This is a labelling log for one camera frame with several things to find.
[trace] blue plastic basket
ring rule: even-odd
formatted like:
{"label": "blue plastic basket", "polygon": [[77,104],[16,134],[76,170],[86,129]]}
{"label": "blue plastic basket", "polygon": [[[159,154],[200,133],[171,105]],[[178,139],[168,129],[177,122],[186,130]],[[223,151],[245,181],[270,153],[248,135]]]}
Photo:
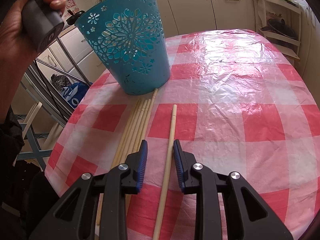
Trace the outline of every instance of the blue plastic basket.
{"label": "blue plastic basket", "polygon": [[127,94],[149,93],[169,79],[156,0],[104,0],[75,26]]}

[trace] white cabinet door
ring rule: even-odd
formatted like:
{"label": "white cabinet door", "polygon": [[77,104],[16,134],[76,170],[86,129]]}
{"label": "white cabinet door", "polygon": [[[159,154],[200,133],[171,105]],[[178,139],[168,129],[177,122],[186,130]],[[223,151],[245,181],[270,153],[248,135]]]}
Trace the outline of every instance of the white cabinet door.
{"label": "white cabinet door", "polygon": [[300,76],[303,76],[304,70],[306,68],[310,42],[311,42],[311,14],[310,7],[306,0],[295,0],[299,3],[299,8],[301,9],[301,44],[299,48],[299,58],[300,62],[296,61],[294,67]]}
{"label": "white cabinet door", "polygon": [[320,23],[313,12],[312,18],[314,27],[311,30],[310,51],[302,78],[320,107]]}
{"label": "white cabinet door", "polygon": [[[106,70],[106,67],[103,65],[94,51],[81,60],[78,63],[78,66],[90,82],[95,82],[98,77],[101,76],[103,71]],[[71,69],[69,73],[83,80],[75,68]]]}
{"label": "white cabinet door", "polygon": [[[74,28],[63,35],[61,40],[76,63],[80,62],[92,51],[92,48],[78,28]],[[58,42],[54,42],[50,46],[50,50],[65,71],[69,71],[73,67],[66,54],[62,51]]]}
{"label": "white cabinet door", "polygon": [[179,35],[216,30],[211,0],[168,0]]}
{"label": "white cabinet door", "polygon": [[211,0],[218,30],[255,31],[253,0]]}
{"label": "white cabinet door", "polygon": [[157,0],[157,4],[161,17],[164,36],[166,38],[169,38],[178,35],[176,22],[174,21],[168,0]]}
{"label": "white cabinet door", "polygon": [[[49,63],[50,65],[53,65],[56,68],[63,70],[49,49],[46,49],[44,52],[42,52],[38,56],[38,59],[41,59],[44,62]],[[44,75],[47,77],[48,80],[51,80],[52,74],[62,75],[61,73],[53,70],[52,68],[49,68],[49,67],[41,64],[39,62],[37,62],[37,64],[38,64],[38,67],[42,70],[42,72],[44,73]]]}

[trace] table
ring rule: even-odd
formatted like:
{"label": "table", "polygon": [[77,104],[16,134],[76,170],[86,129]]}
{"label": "table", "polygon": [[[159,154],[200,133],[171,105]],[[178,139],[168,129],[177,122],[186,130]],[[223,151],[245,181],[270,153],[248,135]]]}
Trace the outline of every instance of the table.
{"label": "table", "polygon": [[[176,36],[166,45],[171,77],[151,114],[144,185],[131,198],[128,239],[152,237],[173,104],[183,150],[215,172],[239,171],[298,239],[320,208],[320,112],[298,73],[248,30]],[[107,70],[90,87],[45,170],[59,195],[83,172],[108,172],[135,101]],[[193,239],[195,207],[195,195],[180,192],[172,168],[160,239]]]}

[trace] red and white checkered tablecloth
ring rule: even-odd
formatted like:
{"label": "red and white checkered tablecloth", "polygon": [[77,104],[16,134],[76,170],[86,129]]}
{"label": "red and white checkered tablecloth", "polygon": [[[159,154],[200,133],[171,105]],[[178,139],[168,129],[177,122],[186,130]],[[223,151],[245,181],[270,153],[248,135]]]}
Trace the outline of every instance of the red and white checkered tablecloth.
{"label": "red and white checkered tablecloth", "polygon": [[[194,33],[166,45],[171,77],[151,114],[144,185],[131,198],[128,239],[152,237],[173,104],[182,148],[215,172],[239,171],[298,239],[320,208],[320,112],[298,73],[252,31]],[[135,101],[107,70],[92,85],[45,170],[59,195],[83,172],[109,170]],[[195,195],[180,192],[172,169],[160,239],[192,240],[195,212]],[[226,239],[225,221],[222,230]]]}

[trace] person's leg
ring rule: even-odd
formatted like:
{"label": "person's leg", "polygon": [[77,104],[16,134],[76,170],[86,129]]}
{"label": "person's leg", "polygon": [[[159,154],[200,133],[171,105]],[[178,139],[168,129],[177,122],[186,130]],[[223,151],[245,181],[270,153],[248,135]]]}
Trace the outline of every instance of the person's leg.
{"label": "person's leg", "polygon": [[29,188],[26,233],[30,236],[44,215],[57,202],[59,196],[50,185],[44,172],[38,173]]}

